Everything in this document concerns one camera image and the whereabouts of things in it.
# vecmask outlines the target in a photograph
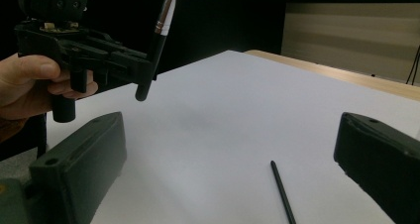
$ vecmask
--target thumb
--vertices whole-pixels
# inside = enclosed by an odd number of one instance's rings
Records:
[[[4,74],[13,84],[26,83],[31,79],[54,79],[59,76],[58,64],[46,56],[22,56],[14,54],[5,59]]]

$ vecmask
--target black cable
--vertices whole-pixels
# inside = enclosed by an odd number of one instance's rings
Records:
[[[414,75],[413,75],[413,80],[411,80],[411,85],[414,85],[414,81],[416,80],[417,68],[419,67],[419,57],[420,57],[420,54],[417,55],[416,68],[414,69]]]
[[[420,56],[420,45],[417,48],[416,57],[414,58],[413,66],[411,67],[410,74],[408,75],[408,78],[407,78],[407,81],[405,82],[405,84],[408,84],[408,81],[410,81],[410,77],[411,77],[411,74],[413,73],[414,67],[416,67],[416,73],[417,73],[419,56]]]

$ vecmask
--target background wall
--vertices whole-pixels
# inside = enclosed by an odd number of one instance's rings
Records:
[[[419,4],[286,5],[283,56],[405,83],[419,44]]]
[[[83,23],[130,49],[147,53],[162,2],[89,0]],[[267,30],[266,19],[272,29],[281,28],[284,5],[281,0],[176,0],[158,73],[226,50],[279,52],[282,32]],[[121,82],[110,79],[109,85],[100,85],[99,90]]]

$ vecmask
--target white surface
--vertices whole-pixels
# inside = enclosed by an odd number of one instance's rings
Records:
[[[129,157],[93,224],[287,223],[271,160],[297,223],[392,223],[333,160],[340,117],[415,137],[419,102],[235,52],[161,74],[145,102],[135,91],[77,101],[69,124],[48,121],[53,145],[123,113]]]

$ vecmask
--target black marker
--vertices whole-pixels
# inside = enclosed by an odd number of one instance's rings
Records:
[[[158,73],[158,62],[160,60],[161,52],[163,51],[164,42],[169,32],[170,23],[172,21],[173,11],[175,9],[176,0],[164,0],[163,7],[161,8],[160,15],[157,19],[155,32],[152,37],[150,51],[146,57],[155,66],[154,79]],[[152,81],[144,86],[138,86],[136,91],[136,99],[139,101],[146,100]]]
[[[272,172],[274,173],[275,182],[277,183],[278,190],[280,191],[281,200],[283,201],[284,209],[286,210],[287,219],[290,224],[296,224],[293,212],[291,211],[290,204],[287,200],[286,191],[284,190],[283,183],[281,182],[280,174],[278,173],[277,166],[274,161],[271,161]]]

